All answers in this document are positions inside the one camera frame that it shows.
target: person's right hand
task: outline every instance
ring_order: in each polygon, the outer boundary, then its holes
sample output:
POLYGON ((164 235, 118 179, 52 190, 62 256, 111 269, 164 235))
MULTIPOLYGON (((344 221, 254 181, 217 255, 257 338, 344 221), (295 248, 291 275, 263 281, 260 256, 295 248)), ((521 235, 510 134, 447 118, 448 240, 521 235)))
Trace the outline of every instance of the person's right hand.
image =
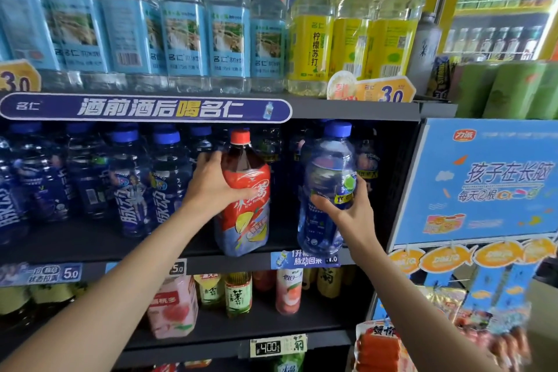
POLYGON ((337 224, 353 260, 357 265, 374 253, 383 253, 374 229, 374 211, 368 200, 366 181, 357 176, 357 189, 353 205, 347 210, 338 209, 330 200, 314 194, 312 203, 327 213, 337 224))

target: yellow price tag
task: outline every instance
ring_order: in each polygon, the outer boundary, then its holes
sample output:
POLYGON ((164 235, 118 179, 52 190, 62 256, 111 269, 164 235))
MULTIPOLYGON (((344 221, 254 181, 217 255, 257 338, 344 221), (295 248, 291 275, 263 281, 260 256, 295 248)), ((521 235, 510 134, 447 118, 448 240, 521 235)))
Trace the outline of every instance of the yellow price tag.
POLYGON ((41 91, 41 75, 25 59, 0 63, 0 91, 41 91))
POLYGON ((308 350, 306 334, 250 340, 250 357, 305 353, 306 350, 308 350))
POLYGON ((328 82, 328 100, 411 102, 416 89, 406 76, 357 81, 349 71, 339 71, 328 82))

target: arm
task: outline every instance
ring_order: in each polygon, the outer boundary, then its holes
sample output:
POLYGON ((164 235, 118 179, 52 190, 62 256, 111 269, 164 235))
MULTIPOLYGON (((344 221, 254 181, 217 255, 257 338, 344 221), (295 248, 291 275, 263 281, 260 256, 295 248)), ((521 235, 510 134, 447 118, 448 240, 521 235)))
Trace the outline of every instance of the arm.
POLYGON ((201 154, 183 205, 91 290, 0 364, 0 372, 109 371, 184 247, 229 203, 255 190, 231 189, 221 152, 201 154))
POLYGON ((354 204, 348 210, 339 210, 317 195, 312 196, 312 202, 338 225, 351 257, 370 278, 418 370, 501 372, 383 251, 374 232, 374 213, 364 179, 358 177, 354 204))

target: hand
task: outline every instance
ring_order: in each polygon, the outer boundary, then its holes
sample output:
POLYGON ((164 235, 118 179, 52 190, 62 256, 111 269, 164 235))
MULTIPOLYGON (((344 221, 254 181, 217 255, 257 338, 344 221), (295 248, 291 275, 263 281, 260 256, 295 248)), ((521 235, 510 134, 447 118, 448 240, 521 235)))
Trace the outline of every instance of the hand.
POLYGON ((211 155, 199 154, 194 176, 188 184, 183 201, 183 205, 192 201, 203 209, 204 213, 210 214, 210 218, 231 203, 249 199, 258 193, 255 188, 233 189, 227 184, 221 169, 222 155, 220 151, 214 151, 211 155))
POLYGON ((375 234, 374 211, 368 200, 366 181, 360 176, 357 176, 353 205, 347 210, 338 209, 330 200, 317 194, 312 195, 311 200, 335 222, 357 265, 373 253, 383 253, 375 234))

